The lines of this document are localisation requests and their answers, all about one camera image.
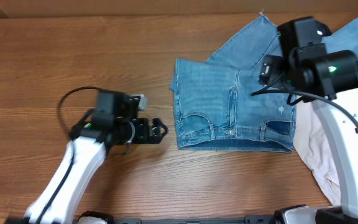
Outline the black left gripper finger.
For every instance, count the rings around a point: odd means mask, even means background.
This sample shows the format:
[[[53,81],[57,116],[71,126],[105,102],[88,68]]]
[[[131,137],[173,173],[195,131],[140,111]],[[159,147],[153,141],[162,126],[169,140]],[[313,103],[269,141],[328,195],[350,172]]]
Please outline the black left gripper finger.
[[[165,137],[166,133],[162,134],[155,134],[153,133],[151,136],[148,137],[147,143],[148,144],[160,144],[162,139]]]
[[[160,118],[152,118],[149,129],[151,133],[167,133],[168,127],[162,122]]]

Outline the blue denim jeans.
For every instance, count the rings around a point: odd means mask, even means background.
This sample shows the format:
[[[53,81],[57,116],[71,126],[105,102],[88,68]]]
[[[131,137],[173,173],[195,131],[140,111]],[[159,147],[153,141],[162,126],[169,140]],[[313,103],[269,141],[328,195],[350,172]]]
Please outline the blue denim jeans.
[[[263,15],[200,63],[177,59],[170,89],[179,149],[292,152],[296,107],[285,93],[260,94],[266,56],[283,33]]]

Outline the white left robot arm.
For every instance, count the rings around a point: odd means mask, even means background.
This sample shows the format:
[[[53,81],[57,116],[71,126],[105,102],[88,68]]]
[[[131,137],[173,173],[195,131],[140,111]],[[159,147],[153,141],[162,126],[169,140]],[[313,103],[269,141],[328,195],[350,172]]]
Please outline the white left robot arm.
[[[160,119],[149,121],[138,117],[147,108],[145,95],[102,88],[96,91],[96,106],[88,109],[71,128],[62,116],[65,97],[60,99],[57,117],[69,138],[62,162],[23,218],[7,218],[6,223],[74,223],[85,189],[114,146],[159,144],[168,133]]]

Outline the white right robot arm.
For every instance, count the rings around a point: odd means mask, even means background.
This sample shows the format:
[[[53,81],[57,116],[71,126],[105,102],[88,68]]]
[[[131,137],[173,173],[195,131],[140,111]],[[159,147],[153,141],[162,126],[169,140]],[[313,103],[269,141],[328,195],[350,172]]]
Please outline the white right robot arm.
[[[358,56],[329,50],[312,17],[277,28],[282,57],[263,64],[260,94],[286,93],[311,103],[328,138],[336,166],[341,203],[279,209],[272,223],[358,223]]]

